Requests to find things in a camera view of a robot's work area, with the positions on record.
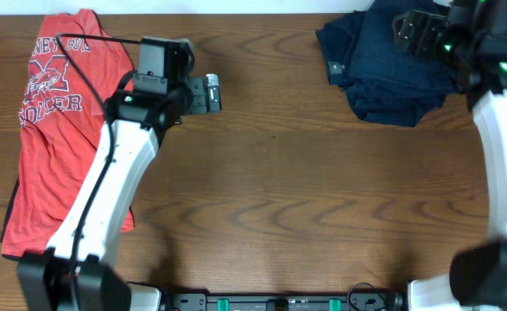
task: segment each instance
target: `wood grain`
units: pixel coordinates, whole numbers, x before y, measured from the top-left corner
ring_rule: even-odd
[[[194,73],[218,73],[224,100],[165,137],[132,204],[121,276],[212,292],[400,289],[483,241],[485,166],[464,99],[414,129],[357,120],[314,35],[336,17],[100,17],[116,37],[190,38]],[[0,16],[0,232],[41,20]],[[0,258],[0,310],[18,309],[16,264]]]

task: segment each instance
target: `folded clothing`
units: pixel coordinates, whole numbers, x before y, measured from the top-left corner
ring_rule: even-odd
[[[432,0],[376,0],[366,12],[345,14],[316,32],[330,85],[345,90],[361,120],[415,126],[457,92],[453,69],[395,49],[391,23],[408,10],[442,14],[444,7]]]
[[[55,36],[76,33],[109,37],[91,10],[46,16],[29,62],[29,84],[19,111],[19,181],[6,215],[2,254],[44,251],[60,227],[92,165],[104,119],[98,102],[60,51]],[[62,38],[103,100],[133,69],[120,43]],[[123,231],[134,228],[132,213]]]

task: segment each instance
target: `red shirt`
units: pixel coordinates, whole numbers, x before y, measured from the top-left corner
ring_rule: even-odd
[[[108,37],[91,10],[44,19],[19,111],[19,188],[3,235],[4,255],[45,250],[92,165],[104,122],[92,92],[59,50],[55,40],[59,33]],[[120,43],[79,38],[62,38],[62,43],[103,100],[133,69]],[[129,212],[123,231],[133,228]]]

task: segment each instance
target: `white background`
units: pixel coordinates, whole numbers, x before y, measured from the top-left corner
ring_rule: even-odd
[[[74,14],[286,14],[366,10],[373,0],[0,0],[0,15]],[[446,4],[448,0],[436,0]]]

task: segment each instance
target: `green indicator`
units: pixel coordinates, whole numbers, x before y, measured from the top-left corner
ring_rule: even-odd
[[[501,61],[500,63],[498,63],[498,65],[501,66],[501,68],[503,68],[505,72],[507,72],[507,62]]]
[[[330,299],[330,311],[341,311],[341,300]]]
[[[228,299],[219,299],[217,301],[217,311],[228,311],[230,310],[230,303]]]

